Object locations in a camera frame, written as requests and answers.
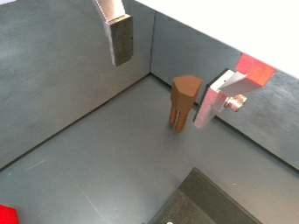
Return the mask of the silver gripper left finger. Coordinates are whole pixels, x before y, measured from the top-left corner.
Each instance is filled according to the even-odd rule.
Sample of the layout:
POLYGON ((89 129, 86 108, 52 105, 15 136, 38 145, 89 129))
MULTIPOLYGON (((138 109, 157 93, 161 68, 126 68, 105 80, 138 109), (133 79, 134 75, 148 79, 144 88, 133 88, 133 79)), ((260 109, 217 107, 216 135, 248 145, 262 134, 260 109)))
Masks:
POLYGON ((133 18, 121 0, 92 0, 101 17, 112 64, 118 67, 133 56, 133 18))

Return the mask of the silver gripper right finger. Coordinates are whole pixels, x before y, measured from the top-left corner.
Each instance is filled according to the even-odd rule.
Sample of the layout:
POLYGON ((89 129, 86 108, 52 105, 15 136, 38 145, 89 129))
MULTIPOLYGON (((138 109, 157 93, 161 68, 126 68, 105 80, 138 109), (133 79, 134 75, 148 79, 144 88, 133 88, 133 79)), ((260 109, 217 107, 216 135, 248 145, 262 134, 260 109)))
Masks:
POLYGON ((241 53, 234 70, 225 69, 208 85, 193 125, 201 129, 224 108, 237 111, 246 101, 242 94, 261 88, 274 71, 266 63, 241 53))

